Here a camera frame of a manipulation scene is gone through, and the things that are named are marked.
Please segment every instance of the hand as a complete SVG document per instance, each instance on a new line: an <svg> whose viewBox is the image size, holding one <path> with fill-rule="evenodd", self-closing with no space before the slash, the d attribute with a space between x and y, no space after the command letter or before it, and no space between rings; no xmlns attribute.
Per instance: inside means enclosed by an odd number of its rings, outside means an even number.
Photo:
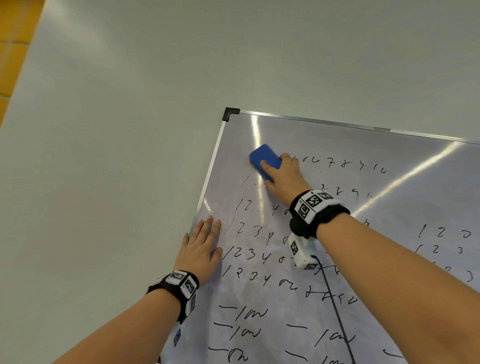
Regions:
<svg viewBox="0 0 480 364"><path fill-rule="evenodd" d="M280 158L282 159L280 169L269 166L264 160L262 160L260 164L274 181L274 183L265 181L268 190L273 193L281 203L290 207L295 197L312 188L300 172L298 159L291 158L287 153L283 153Z"/></svg>
<svg viewBox="0 0 480 364"><path fill-rule="evenodd" d="M212 252L222 222L217 220L210 232L212 221L212 216L209 216L205 223L203 220L198 221L191 237L185 233L180 252L173 265L173 270L185 270L196 275L201 286L210 279L222 259L222 248L216 248Z"/></svg>

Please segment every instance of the person's left hand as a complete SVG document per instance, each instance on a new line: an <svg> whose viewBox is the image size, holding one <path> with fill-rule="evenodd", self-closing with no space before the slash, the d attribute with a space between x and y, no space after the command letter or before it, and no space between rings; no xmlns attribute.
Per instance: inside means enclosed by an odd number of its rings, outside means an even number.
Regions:
<svg viewBox="0 0 480 364"><path fill-rule="evenodd" d="M198 221L191 237L185 233L180 252L173 265L173 270L185 270L196 275L201 286L207 283L222 259L222 248L216 248L212 252L222 222L217 220L210 232L212 221L212 216L209 216L205 222Z"/></svg>

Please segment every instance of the blue eraser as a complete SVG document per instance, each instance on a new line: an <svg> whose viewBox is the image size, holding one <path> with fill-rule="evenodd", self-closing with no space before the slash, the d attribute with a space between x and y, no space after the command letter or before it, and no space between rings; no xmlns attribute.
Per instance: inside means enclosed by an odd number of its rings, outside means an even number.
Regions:
<svg viewBox="0 0 480 364"><path fill-rule="evenodd" d="M260 162L262 160L264 160L268 163L268 165L276 169L280 169L282 160L273 152L273 150L267 144L263 144L262 146L258 147L250 153L250 162L255 166L257 171L259 171L259 173L264 179L273 182L272 178L264 171L264 169L260 165Z"/></svg>

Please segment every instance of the yellow wall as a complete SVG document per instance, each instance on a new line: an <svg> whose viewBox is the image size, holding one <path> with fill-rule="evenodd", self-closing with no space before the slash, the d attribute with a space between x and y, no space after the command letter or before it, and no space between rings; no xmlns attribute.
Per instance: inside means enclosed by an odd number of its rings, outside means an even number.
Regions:
<svg viewBox="0 0 480 364"><path fill-rule="evenodd" d="M45 0L0 0L0 126Z"/></svg>

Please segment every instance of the person's left arm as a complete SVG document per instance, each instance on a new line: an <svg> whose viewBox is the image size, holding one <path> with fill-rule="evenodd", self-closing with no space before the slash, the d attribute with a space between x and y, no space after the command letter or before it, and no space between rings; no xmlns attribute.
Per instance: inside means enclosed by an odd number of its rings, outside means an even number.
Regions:
<svg viewBox="0 0 480 364"><path fill-rule="evenodd" d="M206 283L222 257L222 248L212 252L220 232L217 220L200 220L189 237L185 234L173 270L193 273L200 285ZM145 295L128 310L87 336L54 364L118 364L157 361L168 335L180 315L180 302L167 290L158 289Z"/></svg>

